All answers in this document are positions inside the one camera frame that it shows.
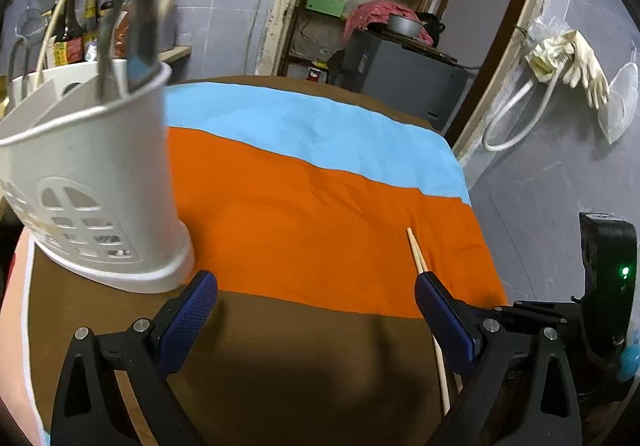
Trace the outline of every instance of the rubber glove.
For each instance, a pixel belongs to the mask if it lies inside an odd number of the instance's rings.
[[[569,31],[564,36],[574,46],[574,61],[569,65],[562,82],[571,88],[575,88],[578,82],[582,82],[589,108],[597,110],[600,105],[607,104],[609,99],[607,77],[598,63],[593,48],[580,32]]]
[[[574,46],[567,39],[567,34],[571,32],[573,31],[541,41],[529,54],[524,56],[540,82],[549,82],[555,71],[561,66],[562,58],[573,55]]]

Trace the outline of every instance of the white utensil holder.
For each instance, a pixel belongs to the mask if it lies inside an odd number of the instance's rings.
[[[125,64],[114,61],[121,89]],[[168,166],[164,86],[171,70],[163,63],[133,95],[97,104],[95,63],[75,66],[46,70],[43,86],[0,122],[0,186],[37,245],[62,267],[126,291],[174,289],[194,259]],[[84,85],[61,100],[73,82]]]

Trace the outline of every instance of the white cable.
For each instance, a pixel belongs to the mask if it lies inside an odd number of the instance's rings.
[[[519,89],[518,92],[513,97],[510,98],[510,100],[508,100],[507,104],[505,104],[502,108],[498,110],[495,116],[491,119],[489,126],[487,126],[486,130],[484,130],[484,134],[482,135],[482,146],[484,146],[484,149],[492,152],[503,151],[508,148],[511,148],[512,146],[515,146],[518,142],[520,142],[529,134],[529,132],[536,125],[536,122],[538,122],[542,117],[542,114],[545,111],[546,105],[548,105],[549,99],[551,99],[551,95],[554,93],[554,89],[556,87],[556,84],[558,83],[558,79],[562,75],[562,72],[564,71],[564,67],[569,61],[570,61],[569,58],[565,58],[564,61],[561,61],[560,66],[555,71],[553,77],[551,78],[551,81],[549,81],[549,84],[546,86],[545,96],[542,98],[542,102],[540,103],[540,107],[538,107],[538,111],[533,116],[533,119],[529,121],[527,126],[525,126],[524,129],[512,139],[509,139],[508,141],[505,141],[502,144],[492,145],[492,144],[489,144],[489,136],[494,131],[495,126],[498,124],[498,122],[500,122],[500,119],[504,117],[507,114],[507,112],[510,111],[511,108],[513,108],[517,103],[519,103],[522,100],[522,98],[525,95],[527,95],[527,92],[529,92],[529,90],[531,90],[534,87],[534,85],[536,84],[535,77],[531,77],[524,84],[524,86],[521,89]]]

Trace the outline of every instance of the pink cloth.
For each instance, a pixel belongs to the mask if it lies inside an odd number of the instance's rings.
[[[366,30],[367,25],[370,23],[387,23],[390,14],[397,14],[410,20],[418,21],[418,16],[414,11],[399,3],[394,3],[389,0],[375,0],[363,3],[349,14],[342,34],[342,45],[346,46],[349,42],[353,29]],[[433,40],[431,36],[427,34],[426,30],[422,29],[420,31],[419,38],[430,47],[433,46]]]

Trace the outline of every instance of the orange cloth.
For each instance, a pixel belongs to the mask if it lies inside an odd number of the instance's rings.
[[[220,289],[326,309],[419,318],[411,227],[428,266],[473,305],[506,297],[471,207],[169,128],[178,215],[196,270]]]

